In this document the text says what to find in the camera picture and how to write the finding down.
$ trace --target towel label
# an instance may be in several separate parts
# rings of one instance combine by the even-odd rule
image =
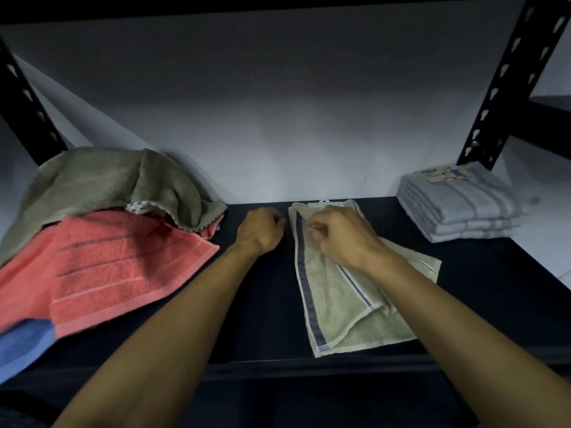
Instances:
[[[452,180],[462,180],[471,177],[472,172],[457,165],[441,165],[419,171],[430,183],[441,184]]]
[[[309,207],[325,207],[327,205],[336,205],[339,207],[343,207],[343,201],[329,201],[329,200],[321,200],[319,202],[308,202],[307,205]]]

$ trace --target stack of folded towels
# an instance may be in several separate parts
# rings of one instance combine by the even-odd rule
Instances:
[[[406,174],[396,196],[432,243],[510,237],[526,214],[512,187],[479,162]]]

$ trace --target right hand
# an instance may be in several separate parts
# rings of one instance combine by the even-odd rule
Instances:
[[[370,223],[347,207],[325,207],[307,220],[307,230],[319,250],[339,266],[363,270],[371,258],[392,252]]]

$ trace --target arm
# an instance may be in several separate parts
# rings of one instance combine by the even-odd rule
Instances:
[[[308,227],[332,261],[382,287],[485,427],[569,426],[571,385],[387,249],[357,213],[327,207]]]
[[[273,250],[285,219],[249,212],[230,246],[113,353],[74,397],[55,428],[167,427],[192,397],[226,312],[256,259]]]

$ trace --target hand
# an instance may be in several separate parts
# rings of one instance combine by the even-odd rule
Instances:
[[[327,206],[307,220],[310,236],[329,259],[364,270],[375,255],[390,256],[370,223],[353,209]]]
[[[271,207],[250,210],[238,228],[236,244],[260,256],[273,251],[284,235],[286,220]]]

